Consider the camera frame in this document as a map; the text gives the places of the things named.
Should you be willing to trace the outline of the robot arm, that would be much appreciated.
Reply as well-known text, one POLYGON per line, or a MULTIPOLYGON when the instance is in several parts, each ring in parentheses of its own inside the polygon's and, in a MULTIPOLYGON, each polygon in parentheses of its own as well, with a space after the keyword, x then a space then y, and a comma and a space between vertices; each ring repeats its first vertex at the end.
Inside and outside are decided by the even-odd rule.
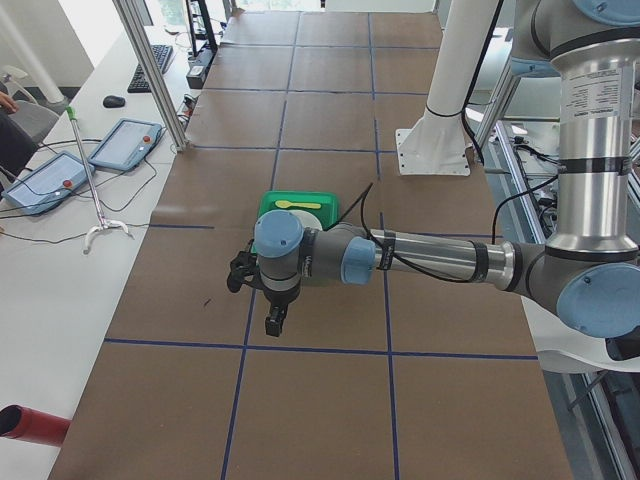
POLYGON ((449 283, 487 282, 527 297, 596 338, 639 331, 638 246, 626 232, 635 1, 521 1, 513 52, 561 78, 556 229, 543 244, 484 244, 335 224, 304 227, 286 210, 261 215, 248 265, 227 284, 269 301, 266 332, 281 333, 303 278, 367 283, 375 270, 413 271, 449 283))

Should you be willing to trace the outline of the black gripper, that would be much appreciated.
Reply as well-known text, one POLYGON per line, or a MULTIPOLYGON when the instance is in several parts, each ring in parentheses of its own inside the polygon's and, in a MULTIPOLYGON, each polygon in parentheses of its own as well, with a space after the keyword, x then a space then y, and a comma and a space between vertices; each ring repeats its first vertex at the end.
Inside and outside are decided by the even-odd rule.
POLYGON ((265 333, 268 336, 279 337, 282 334, 284 324, 284 312, 294 302, 300 293, 299 288, 291 288, 285 291, 275 291, 265 288, 263 294, 270 302, 270 310, 265 318, 265 333))

